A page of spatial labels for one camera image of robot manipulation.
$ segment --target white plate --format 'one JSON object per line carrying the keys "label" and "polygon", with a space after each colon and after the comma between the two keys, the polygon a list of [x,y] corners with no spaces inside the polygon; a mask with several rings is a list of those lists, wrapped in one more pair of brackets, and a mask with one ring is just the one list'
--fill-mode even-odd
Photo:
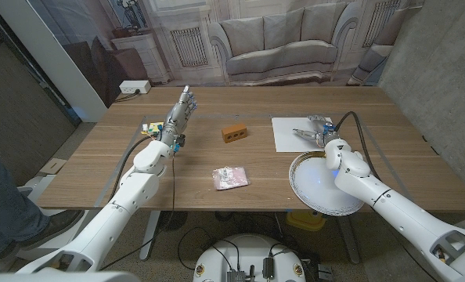
{"label": "white plate", "polygon": [[335,186],[337,171],[329,170],[324,152],[307,152],[290,166],[290,185],[297,197],[325,215],[350,215],[363,202]]}

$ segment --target brick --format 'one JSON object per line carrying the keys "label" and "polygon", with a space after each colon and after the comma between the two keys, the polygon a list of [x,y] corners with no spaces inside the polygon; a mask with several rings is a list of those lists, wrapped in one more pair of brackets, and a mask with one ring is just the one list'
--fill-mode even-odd
{"label": "brick", "polygon": [[247,126],[245,124],[233,125],[222,129],[222,138],[226,143],[245,138],[247,135]]}

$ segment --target power strip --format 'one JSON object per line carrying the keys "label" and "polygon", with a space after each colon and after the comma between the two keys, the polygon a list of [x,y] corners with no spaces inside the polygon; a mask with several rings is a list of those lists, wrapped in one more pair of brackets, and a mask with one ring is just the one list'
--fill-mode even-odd
{"label": "power strip", "polygon": [[120,84],[120,90],[123,94],[133,94],[137,89],[140,93],[148,93],[151,84],[149,81],[123,81]]}

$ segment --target radiator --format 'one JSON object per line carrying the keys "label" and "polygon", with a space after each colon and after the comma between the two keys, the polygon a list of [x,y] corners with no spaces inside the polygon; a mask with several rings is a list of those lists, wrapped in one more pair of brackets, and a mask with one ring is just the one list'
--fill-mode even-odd
{"label": "radiator", "polygon": [[379,36],[379,33],[389,21],[389,18],[395,13],[395,10],[398,9],[399,3],[400,0],[375,3],[375,10],[373,11],[372,20],[370,21],[363,47],[370,47],[372,45],[375,38]]}
{"label": "radiator", "polygon": [[199,27],[170,32],[183,67],[197,67],[208,64]]}

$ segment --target jeans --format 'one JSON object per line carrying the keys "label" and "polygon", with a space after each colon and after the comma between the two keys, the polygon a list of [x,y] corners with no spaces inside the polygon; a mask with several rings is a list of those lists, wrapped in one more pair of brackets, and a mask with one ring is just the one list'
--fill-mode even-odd
{"label": "jeans", "polygon": [[0,253],[12,242],[39,234],[50,218],[21,194],[12,176],[0,162]]}

